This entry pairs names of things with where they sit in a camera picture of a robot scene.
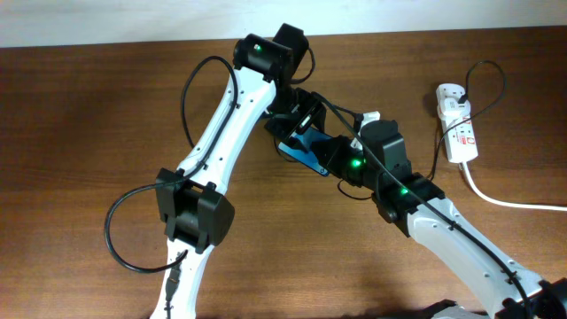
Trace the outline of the blue Samsung Galaxy smartphone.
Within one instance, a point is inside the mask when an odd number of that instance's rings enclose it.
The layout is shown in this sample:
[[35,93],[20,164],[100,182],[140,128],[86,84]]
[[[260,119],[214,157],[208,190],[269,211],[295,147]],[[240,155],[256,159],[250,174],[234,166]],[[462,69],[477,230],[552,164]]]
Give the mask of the blue Samsung Galaxy smartphone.
[[276,149],[278,151],[282,151],[284,154],[292,157],[296,161],[304,164],[306,167],[311,168],[319,175],[324,177],[328,176],[330,174],[329,170],[327,168],[324,168],[319,163],[319,160],[311,150],[311,143],[327,141],[330,139],[330,136],[322,133],[321,131],[315,128],[309,128],[302,135],[293,133],[291,136],[299,141],[299,145],[302,146],[302,149],[291,148],[290,146],[284,144],[283,142],[280,142],[277,145]]

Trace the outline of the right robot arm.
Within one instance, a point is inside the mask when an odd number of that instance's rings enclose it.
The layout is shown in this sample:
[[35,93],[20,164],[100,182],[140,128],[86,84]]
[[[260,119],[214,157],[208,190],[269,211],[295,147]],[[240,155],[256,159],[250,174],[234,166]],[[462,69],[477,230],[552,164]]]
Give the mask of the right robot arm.
[[524,268],[471,225],[445,192],[412,170],[396,121],[372,121],[353,138],[310,145],[333,175],[371,190],[377,210],[442,260],[491,318],[564,318],[566,281]]

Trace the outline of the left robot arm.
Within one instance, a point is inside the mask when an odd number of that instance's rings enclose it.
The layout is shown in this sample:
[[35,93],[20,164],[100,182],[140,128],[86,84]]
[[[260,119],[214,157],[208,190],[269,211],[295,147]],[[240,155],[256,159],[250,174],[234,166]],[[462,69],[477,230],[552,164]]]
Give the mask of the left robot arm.
[[159,171],[156,180],[165,184],[156,191],[159,215],[174,266],[164,275],[152,317],[195,317],[206,262],[234,220],[225,194],[248,136],[267,116],[269,132],[287,140],[306,116],[307,95],[294,74],[308,49],[303,30],[288,24],[271,40],[254,34],[239,40],[227,88],[205,132],[175,171]]

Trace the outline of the white USB charger plug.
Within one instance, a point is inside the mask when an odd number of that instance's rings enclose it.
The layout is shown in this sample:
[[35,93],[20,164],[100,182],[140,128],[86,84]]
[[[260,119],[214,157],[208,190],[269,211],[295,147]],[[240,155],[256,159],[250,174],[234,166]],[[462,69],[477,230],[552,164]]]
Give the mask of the white USB charger plug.
[[465,88],[454,83],[442,83],[436,89],[437,112],[441,120],[455,119],[470,114],[470,102],[460,102]]

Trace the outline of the white power strip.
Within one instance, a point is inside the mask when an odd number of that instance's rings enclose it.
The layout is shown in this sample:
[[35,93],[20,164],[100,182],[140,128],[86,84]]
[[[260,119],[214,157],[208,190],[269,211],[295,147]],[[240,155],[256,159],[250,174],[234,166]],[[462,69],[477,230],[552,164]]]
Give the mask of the white power strip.
[[478,156],[477,141],[470,115],[441,120],[441,124],[443,132],[450,128],[444,139],[449,162],[459,164],[471,161]]

